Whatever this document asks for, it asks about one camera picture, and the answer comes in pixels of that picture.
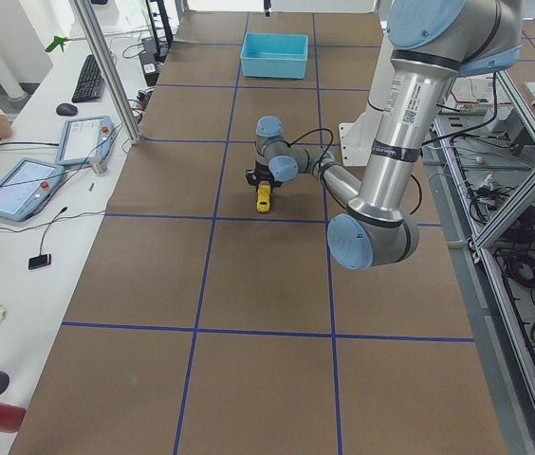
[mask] small robot arm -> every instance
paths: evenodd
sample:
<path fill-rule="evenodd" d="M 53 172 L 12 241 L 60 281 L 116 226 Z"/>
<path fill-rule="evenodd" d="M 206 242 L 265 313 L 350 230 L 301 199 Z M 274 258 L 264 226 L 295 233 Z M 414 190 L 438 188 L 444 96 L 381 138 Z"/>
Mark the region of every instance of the small robot arm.
<path fill-rule="evenodd" d="M 350 269 L 392 264 L 419 242 L 414 218 L 400 207 L 436 104 L 457 76 L 506 69 L 519 58 L 523 0 L 396 0 L 386 31 L 395 75 L 371 154 L 359 181 L 331 154 L 290 147 L 275 117 L 257 125 L 251 185 L 274 186 L 310 173 L 345 207 L 330 221 L 333 257 Z"/>

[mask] electronic equipment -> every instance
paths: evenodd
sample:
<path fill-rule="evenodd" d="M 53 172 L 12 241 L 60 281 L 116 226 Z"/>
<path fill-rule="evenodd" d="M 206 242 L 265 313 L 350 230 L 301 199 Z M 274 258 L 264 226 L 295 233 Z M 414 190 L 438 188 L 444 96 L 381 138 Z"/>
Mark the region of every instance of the electronic equipment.
<path fill-rule="evenodd" d="M 0 180 L 0 217 L 23 221 L 39 212 L 59 188 L 65 168 L 23 158 Z"/>
<path fill-rule="evenodd" d="M 74 94 L 71 97 L 71 102 L 98 100 L 101 97 L 104 86 L 105 82 L 101 76 L 97 59 L 93 54 L 90 54 L 86 56 L 86 60 L 84 60 L 80 70 L 80 76 L 78 77 Z"/>
<path fill-rule="evenodd" d="M 74 166 L 88 163 L 93 156 L 105 159 L 115 138 L 112 120 L 108 116 L 67 120 L 55 162 Z"/>
<path fill-rule="evenodd" d="M 501 86 L 496 87 L 497 104 L 511 106 L 512 103 Z M 451 110 L 459 114 L 482 116 L 493 106 L 493 78 L 491 75 L 472 76 L 455 80 L 447 97 L 445 113 Z"/>
<path fill-rule="evenodd" d="M 157 4 L 158 14 L 152 11 L 152 4 Z M 152 35 L 143 38 L 143 50 L 138 54 L 138 60 L 143 70 L 145 83 L 153 87 L 156 85 L 157 77 L 160 74 L 161 64 L 166 60 L 171 44 L 173 43 L 173 31 L 169 23 L 169 16 L 164 6 L 164 0 L 145 0 L 145 9 L 147 12 L 147 19 Z M 159 16 L 164 30 L 164 37 L 159 37 L 157 34 L 157 26 L 155 18 Z"/>

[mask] blue tape line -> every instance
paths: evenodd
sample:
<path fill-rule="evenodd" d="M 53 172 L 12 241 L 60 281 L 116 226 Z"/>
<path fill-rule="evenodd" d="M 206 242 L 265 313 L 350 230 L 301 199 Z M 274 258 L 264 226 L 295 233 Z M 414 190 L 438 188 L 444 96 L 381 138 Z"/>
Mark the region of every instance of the blue tape line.
<path fill-rule="evenodd" d="M 204 85 L 204 84 L 187 84 L 187 83 L 157 83 L 156 87 L 177 87 L 177 88 L 236 88 L 235 85 Z M 267 85 L 240 85 L 238 88 L 245 90 L 304 90 L 314 91 L 316 87 L 273 87 Z M 368 88 L 338 88 L 338 87 L 323 87 L 323 91 L 329 92 L 366 92 L 369 93 Z"/>
<path fill-rule="evenodd" d="M 376 341 L 409 341 L 409 342 L 433 342 L 433 343 L 473 343 L 473 338 L 467 337 L 414 337 L 404 335 L 363 335 L 363 334 L 330 334 L 316 332 L 287 332 L 278 330 L 243 330 L 243 329 L 216 329 L 202 327 L 174 327 L 160 325 L 142 325 L 142 324 L 110 324 L 98 322 L 81 322 L 64 320 L 63 326 L 79 327 L 88 329 L 119 329 L 119 330 L 142 330 L 157 332 L 185 332 L 196 334 L 215 334 L 215 335 L 243 335 L 258 337 L 291 337 L 291 338 L 336 338 L 336 339 L 364 339 Z"/>
<path fill-rule="evenodd" d="M 316 70 L 316 101 L 318 107 L 318 127 L 320 130 L 321 138 L 321 148 L 324 146 L 324 137 L 323 137 L 323 109 L 321 106 L 321 87 L 320 87 L 320 77 L 318 70 L 318 48 L 316 46 L 316 14 L 312 13 L 312 32 L 314 33 L 314 66 Z M 331 353 L 333 355 L 333 390 L 335 393 L 335 422 L 336 422 L 336 431 L 337 431 L 337 453 L 338 455 L 343 455 L 343 438 L 341 430 L 341 405 L 340 405 L 340 380 L 339 380 L 339 366 L 337 360 L 337 324 L 335 320 L 335 294 L 333 291 L 333 276 L 331 270 L 331 253 L 326 244 L 326 232 L 328 230 L 328 203 L 326 190 L 323 188 L 323 210 L 324 210 L 324 239 L 326 249 L 326 273 L 328 281 L 328 298 L 329 298 L 329 308 L 330 308 L 330 317 L 331 317 Z"/>

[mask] white wall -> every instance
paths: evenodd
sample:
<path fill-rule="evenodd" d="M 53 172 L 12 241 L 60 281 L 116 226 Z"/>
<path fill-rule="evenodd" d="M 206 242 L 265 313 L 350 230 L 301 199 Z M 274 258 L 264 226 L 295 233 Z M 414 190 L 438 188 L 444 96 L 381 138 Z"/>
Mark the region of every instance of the white wall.
<path fill-rule="evenodd" d="M 64 0 L 19 0 L 40 43 L 43 47 L 52 43 L 53 37 L 69 36 L 74 23 L 74 13 L 69 2 Z M 48 54 L 52 62 L 61 56 L 57 48 Z"/>
<path fill-rule="evenodd" d="M 18 0 L 0 0 L 0 54 L 18 82 L 41 82 L 51 67 Z"/>

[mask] metal frame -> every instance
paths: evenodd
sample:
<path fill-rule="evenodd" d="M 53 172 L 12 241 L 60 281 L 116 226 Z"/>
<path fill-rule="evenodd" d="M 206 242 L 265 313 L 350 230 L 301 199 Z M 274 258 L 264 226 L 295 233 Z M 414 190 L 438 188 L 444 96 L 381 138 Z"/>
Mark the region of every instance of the metal frame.
<path fill-rule="evenodd" d="M 124 128 L 126 128 L 131 143 L 138 144 L 141 139 L 141 131 L 128 103 L 126 92 L 124 91 L 122 81 L 118 76 L 116 66 L 112 61 L 109 47 L 103 37 L 101 26 L 99 25 L 95 11 L 89 0 L 72 0 L 72 5 L 78 13 L 80 24 L 86 35 L 88 45 L 90 46 L 90 50 L 95 56 L 95 59 L 97 59 L 97 64 L 99 65 L 101 74 L 103 75 L 107 88 L 112 96 L 112 101 L 116 106 L 120 120 L 124 125 Z"/>
<path fill-rule="evenodd" d="M 498 81 L 502 84 L 509 99 L 514 104 L 521 121 L 535 142 L 535 116 L 526 105 L 523 96 L 515 86 L 514 82 L 506 72 L 499 74 Z M 438 120 L 434 122 L 437 133 L 442 136 L 444 131 Z M 447 151 L 447 144 L 443 143 L 443 150 Z M 462 173 L 457 169 L 457 163 L 451 154 L 445 153 L 452 178 L 460 196 L 464 197 L 461 189 L 465 188 L 465 182 Z M 470 208 L 462 204 L 468 218 L 472 231 L 472 241 L 476 249 L 475 258 L 485 267 L 492 290 L 497 298 L 497 304 L 505 324 L 507 335 L 511 342 L 511 347 L 522 371 L 526 388 L 533 401 L 535 409 L 535 362 L 531 352 L 526 347 L 526 339 L 523 328 L 520 327 L 516 318 L 513 302 L 509 300 L 506 288 L 502 281 L 501 270 L 495 262 L 488 248 L 497 241 L 503 232 L 531 205 L 535 199 L 535 168 L 528 175 L 528 178 L 517 188 L 509 197 L 506 203 L 498 212 L 481 226 L 474 222 L 470 216 Z"/>

